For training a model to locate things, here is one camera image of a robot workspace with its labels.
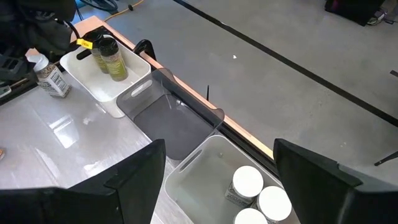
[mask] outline white plastic bin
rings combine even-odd
[[[225,199],[234,171],[241,166],[257,168],[264,187],[280,182],[223,136],[211,136],[167,177],[167,195],[195,224],[230,224],[242,208]],[[300,223],[294,211],[281,223]]]
[[[110,74],[101,72],[94,57],[90,54],[82,60],[76,56],[86,50],[79,47],[61,58],[62,67],[75,78],[114,118],[121,118],[124,113],[116,105],[116,98],[142,77],[150,73],[150,65],[144,59],[118,42],[123,56],[128,77],[120,82],[113,81]]]

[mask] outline spice jar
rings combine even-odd
[[[90,41],[93,43],[93,48],[90,51],[94,57],[95,62],[99,66],[99,69],[101,69],[101,71],[103,73],[109,73],[105,62],[101,57],[100,50],[98,49],[98,44],[99,44],[100,40],[102,40],[103,38],[104,38],[104,36],[97,31],[88,32],[87,34],[85,34],[83,36],[84,40],[87,40],[87,41]]]
[[[67,83],[59,68],[49,62],[46,56],[42,54],[30,55],[27,60],[36,63],[33,71],[37,75],[37,84],[49,95],[58,98],[64,98],[68,95],[72,86]]]
[[[284,189],[270,186],[261,191],[251,208],[262,212],[266,216],[268,223],[276,224],[290,215],[292,203]]]
[[[256,168],[242,166],[235,171],[224,196],[230,202],[244,208],[253,202],[263,185],[262,175]]]
[[[234,218],[233,224],[268,224],[265,216],[253,208],[241,210]]]
[[[125,80],[127,78],[127,70],[116,40],[111,37],[105,37],[100,40],[99,52],[111,78],[117,82]]]

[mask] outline gray concrete floor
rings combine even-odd
[[[360,27],[319,0],[190,0],[201,10],[398,117],[397,26]],[[109,14],[84,7],[83,16]],[[132,42],[149,39],[158,61],[265,145],[285,138],[398,184],[398,129],[172,0],[146,0],[108,22]]]

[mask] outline yellow tag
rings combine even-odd
[[[87,49],[93,48],[93,43],[91,43],[90,41],[87,41],[87,40],[83,40],[83,39],[77,39],[76,44],[81,45],[82,47],[85,47]]]

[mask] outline white jar lid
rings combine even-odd
[[[286,219],[292,211],[292,203],[286,191],[280,187],[266,187],[260,193],[257,205],[259,210],[271,220],[282,221]]]
[[[251,166],[238,168],[234,173],[232,183],[236,193],[249,198],[257,196],[264,186],[261,173]]]
[[[234,224],[268,224],[265,216],[256,209],[245,208],[234,219]]]

